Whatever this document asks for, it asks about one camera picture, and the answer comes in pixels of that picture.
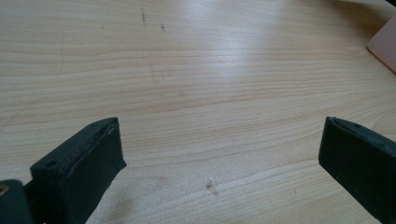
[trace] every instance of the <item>light wood tabletop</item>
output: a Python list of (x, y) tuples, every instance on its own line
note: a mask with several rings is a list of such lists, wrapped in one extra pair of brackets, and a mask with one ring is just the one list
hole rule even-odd
[(88, 223), (377, 223), (318, 165), (327, 116), (396, 140), (386, 1), (0, 2), (0, 176), (120, 119)]

